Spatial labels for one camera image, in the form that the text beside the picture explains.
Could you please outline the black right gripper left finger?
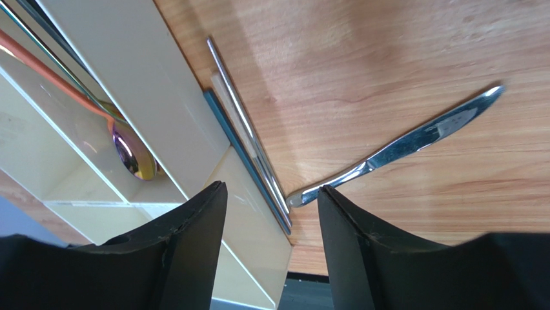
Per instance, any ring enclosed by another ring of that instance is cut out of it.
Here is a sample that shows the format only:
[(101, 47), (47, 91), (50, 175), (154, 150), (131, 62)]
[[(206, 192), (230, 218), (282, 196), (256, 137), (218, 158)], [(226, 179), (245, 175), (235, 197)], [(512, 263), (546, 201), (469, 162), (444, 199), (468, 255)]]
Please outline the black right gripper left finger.
[(102, 245), (1, 238), (2, 309), (208, 309), (227, 212), (215, 181)]

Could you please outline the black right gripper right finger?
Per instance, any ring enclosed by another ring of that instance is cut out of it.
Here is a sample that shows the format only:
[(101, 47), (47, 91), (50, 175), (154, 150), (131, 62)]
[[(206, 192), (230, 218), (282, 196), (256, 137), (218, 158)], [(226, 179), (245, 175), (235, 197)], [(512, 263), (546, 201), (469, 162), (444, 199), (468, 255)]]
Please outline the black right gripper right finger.
[(330, 186), (318, 195), (336, 309), (548, 309), (549, 235), (490, 232), (448, 246), (411, 234)]

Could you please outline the iridescent long spoon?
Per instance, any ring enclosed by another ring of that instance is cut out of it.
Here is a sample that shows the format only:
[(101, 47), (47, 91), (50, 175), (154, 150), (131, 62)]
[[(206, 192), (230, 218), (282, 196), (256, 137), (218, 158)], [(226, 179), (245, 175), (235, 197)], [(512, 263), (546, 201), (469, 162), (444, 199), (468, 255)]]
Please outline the iridescent long spoon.
[(111, 134), (112, 140), (121, 162), (129, 173), (140, 180), (148, 181), (155, 178), (159, 171), (157, 160), (118, 109), (112, 103), (101, 101), (93, 95), (83, 82), (63, 63), (55, 52), (37, 36), (6, 1), (1, 1), (1, 9), (41, 49), (41, 51), (61, 69), (61, 71), (72, 81), (70, 84), (73, 87), (91, 100), (95, 106), (114, 118), (113, 134)]

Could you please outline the orange spoon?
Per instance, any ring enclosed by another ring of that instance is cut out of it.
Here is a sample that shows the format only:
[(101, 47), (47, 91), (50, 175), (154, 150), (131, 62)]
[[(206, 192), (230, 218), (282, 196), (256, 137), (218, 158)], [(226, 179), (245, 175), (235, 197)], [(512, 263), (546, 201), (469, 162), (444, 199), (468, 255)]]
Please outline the orange spoon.
[(15, 39), (11, 38), (8, 34), (1, 31), (1, 46), (6, 50), (6, 53), (12, 57), (18, 59), (28, 67), (32, 68), (39, 75), (47, 79), (59, 90), (63, 91), (66, 95), (70, 96), (73, 100), (77, 101), (80, 105), (94, 114), (100, 115), (107, 120), (107, 127), (109, 133), (113, 134), (113, 127), (115, 120), (112, 116), (103, 112), (100, 108), (95, 106), (91, 100), (89, 100), (84, 94), (78, 91), (70, 83), (61, 78), (52, 69), (46, 66), (42, 61), (35, 57), (26, 48), (20, 45)]

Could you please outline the silver chopstick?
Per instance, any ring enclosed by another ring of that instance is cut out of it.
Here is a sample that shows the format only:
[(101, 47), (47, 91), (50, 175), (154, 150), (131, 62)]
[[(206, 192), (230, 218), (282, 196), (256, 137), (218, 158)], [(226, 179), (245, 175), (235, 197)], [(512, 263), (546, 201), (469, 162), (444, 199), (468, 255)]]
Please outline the silver chopstick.
[(263, 186), (266, 188), (269, 197), (273, 200), (280, 214), (283, 216), (285, 223), (291, 229), (292, 222), (290, 220), (289, 208), (283, 201), (283, 195), (280, 191), (278, 181), (276, 180), (265, 150), (258, 138), (258, 134), (241, 102), (241, 96), (238, 94), (233, 84), (229, 71), (224, 64), (213, 37), (208, 36), (206, 42), (217, 66), (217, 72), (213, 73), (211, 82), (214, 90), (218, 93), (218, 99), (223, 107), (223, 111), (227, 113), (230, 124), (234, 127), (238, 138), (241, 140), (245, 152), (250, 156), (252, 164)]

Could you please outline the silver table knife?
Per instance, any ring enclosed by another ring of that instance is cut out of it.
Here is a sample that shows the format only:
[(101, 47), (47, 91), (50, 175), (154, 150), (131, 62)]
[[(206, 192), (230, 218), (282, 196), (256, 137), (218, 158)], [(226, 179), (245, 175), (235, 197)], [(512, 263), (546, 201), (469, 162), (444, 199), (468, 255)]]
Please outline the silver table knife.
[(394, 139), (354, 166), (293, 192), (286, 197), (286, 204), (289, 207), (303, 207), (314, 201), (325, 185), (338, 187), (454, 134), (484, 113), (504, 92), (504, 85), (488, 88), (474, 98)]

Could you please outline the white divided utensil tray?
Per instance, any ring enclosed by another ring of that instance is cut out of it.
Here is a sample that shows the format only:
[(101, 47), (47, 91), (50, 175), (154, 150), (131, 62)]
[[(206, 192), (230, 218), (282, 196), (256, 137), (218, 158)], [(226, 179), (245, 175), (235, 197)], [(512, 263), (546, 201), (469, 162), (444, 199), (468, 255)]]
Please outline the white divided utensil tray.
[(4, 309), (277, 309), (291, 246), (152, 1), (1, 2), (1, 172), (88, 244), (31, 241)]

